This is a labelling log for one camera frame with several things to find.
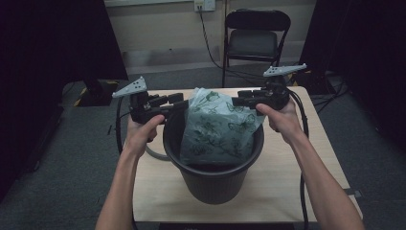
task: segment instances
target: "electrical outlet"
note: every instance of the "electrical outlet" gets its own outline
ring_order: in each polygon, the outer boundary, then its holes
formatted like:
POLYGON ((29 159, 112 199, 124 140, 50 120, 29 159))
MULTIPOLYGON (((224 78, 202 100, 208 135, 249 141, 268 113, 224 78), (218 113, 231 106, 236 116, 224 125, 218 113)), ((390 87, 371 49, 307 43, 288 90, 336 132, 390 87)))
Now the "electrical outlet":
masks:
POLYGON ((194 0, 194 11, 199 12, 199 10, 204 11, 204 0, 194 0))
POLYGON ((214 12, 215 11, 215 0, 205 0, 204 9, 205 9, 205 12, 214 12))
POLYGON ((194 0, 194 11, 199 12, 199 8, 203 12, 215 11, 215 0, 194 0))

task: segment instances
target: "plastic bag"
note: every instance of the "plastic bag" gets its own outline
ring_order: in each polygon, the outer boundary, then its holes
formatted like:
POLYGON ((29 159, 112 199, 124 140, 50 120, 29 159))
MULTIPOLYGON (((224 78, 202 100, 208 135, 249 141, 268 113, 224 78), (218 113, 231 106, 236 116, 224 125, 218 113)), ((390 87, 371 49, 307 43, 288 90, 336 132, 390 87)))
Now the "plastic bag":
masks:
POLYGON ((180 160, 186 165, 230 166, 252 153, 253 133, 263 123, 255 109, 233 106, 228 95, 195 88, 185 112, 180 160))

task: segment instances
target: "chair seat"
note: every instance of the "chair seat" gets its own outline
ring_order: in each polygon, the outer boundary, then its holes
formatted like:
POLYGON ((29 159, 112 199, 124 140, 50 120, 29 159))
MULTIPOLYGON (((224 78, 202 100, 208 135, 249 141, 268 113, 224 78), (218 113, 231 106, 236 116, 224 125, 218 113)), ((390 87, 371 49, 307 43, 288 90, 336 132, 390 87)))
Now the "chair seat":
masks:
POLYGON ((228 55, 230 58, 238 56, 277 58, 277 34, 269 31, 233 30, 230 34, 228 55))

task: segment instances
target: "black bucket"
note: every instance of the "black bucket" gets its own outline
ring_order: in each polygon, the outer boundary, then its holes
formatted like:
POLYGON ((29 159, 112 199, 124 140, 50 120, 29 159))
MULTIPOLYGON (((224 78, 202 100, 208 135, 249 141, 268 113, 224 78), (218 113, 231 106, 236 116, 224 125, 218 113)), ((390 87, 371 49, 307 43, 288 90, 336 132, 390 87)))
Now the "black bucket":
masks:
POLYGON ((251 157, 243 164, 230 168, 198 169, 180 161, 180 149, 185 131, 185 114, 172 114, 164 127, 164 148, 171 162, 180 170, 192 195, 208 204, 221 204, 233 199, 239 192, 250 168, 263 147, 263 127, 254 133, 251 157))

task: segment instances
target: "table top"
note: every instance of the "table top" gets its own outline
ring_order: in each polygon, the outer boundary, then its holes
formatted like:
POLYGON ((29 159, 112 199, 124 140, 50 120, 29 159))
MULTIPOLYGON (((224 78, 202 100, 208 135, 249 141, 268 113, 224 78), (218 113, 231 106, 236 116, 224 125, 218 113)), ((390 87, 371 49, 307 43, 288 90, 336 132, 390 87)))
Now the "table top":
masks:
MULTIPOLYGON (((238 90, 257 88, 218 88, 215 92, 237 96, 238 90)), ((303 87, 290 87, 301 98, 308 119, 310 141, 325 165, 342 186, 350 187, 332 149, 317 112, 303 87)), ((184 93, 192 90, 157 90, 150 95, 184 93)), ((300 201, 301 171, 292 149, 281 135, 264 122, 264 146, 258 160, 248 169, 243 185, 235 198, 219 205, 197 200, 188 190, 180 171, 168 161, 157 160, 147 153, 140 159, 134 185, 133 209, 136 221, 158 222, 300 222, 303 221, 300 201)), ((148 146, 165 153, 162 144, 163 126, 148 146)), ((353 195, 350 199, 362 215, 353 195)), ((316 221, 306 195, 309 221, 316 221)))

